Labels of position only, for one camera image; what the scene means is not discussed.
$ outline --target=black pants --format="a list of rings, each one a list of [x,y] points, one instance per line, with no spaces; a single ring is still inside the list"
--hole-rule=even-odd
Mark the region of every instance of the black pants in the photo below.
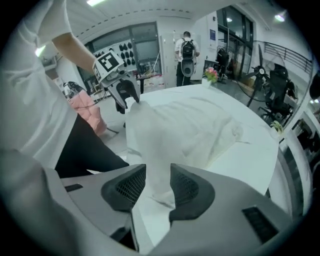
[[[71,178],[90,175],[87,170],[108,172],[127,166],[129,164],[113,153],[91,126],[77,115],[55,170],[60,178]]]
[[[176,86],[188,86],[190,85],[191,77],[184,76],[181,70],[181,62],[178,62],[178,66],[176,67]]]

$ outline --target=white towel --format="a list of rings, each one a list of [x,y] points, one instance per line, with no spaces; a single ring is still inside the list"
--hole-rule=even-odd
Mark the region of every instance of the white towel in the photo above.
[[[156,107],[134,103],[126,125],[134,128],[153,198],[171,207],[171,163],[206,169],[243,133],[241,124],[222,108],[195,97]]]

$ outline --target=ceiling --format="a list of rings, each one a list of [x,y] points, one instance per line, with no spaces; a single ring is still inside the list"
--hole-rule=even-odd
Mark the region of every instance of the ceiling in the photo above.
[[[272,28],[290,29],[293,25],[289,15],[273,0],[247,0],[237,5],[250,12],[254,20],[264,25],[267,31]],[[275,15],[277,14],[284,15],[285,22],[276,21]]]
[[[241,0],[105,0],[95,6],[87,0],[67,0],[72,32],[80,40],[99,27],[124,20],[175,16],[197,20]]]

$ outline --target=railing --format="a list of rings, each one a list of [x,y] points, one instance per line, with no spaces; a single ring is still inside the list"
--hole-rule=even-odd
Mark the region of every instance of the railing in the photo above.
[[[264,42],[264,52],[274,56],[280,55],[283,60],[292,63],[293,65],[297,66],[298,68],[302,69],[304,72],[308,74],[310,74],[312,70],[311,60],[308,60],[301,54],[283,46],[270,42]]]

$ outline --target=robotic arm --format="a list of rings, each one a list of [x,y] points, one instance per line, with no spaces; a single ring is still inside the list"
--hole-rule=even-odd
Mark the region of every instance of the robotic arm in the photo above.
[[[96,59],[93,71],[98,83],[110,92],[121,108],[128,108],[126,104],[128,97],[133,97],[139,103],[138,83],[126,70],[124,61],[113,50],[109,50]]]

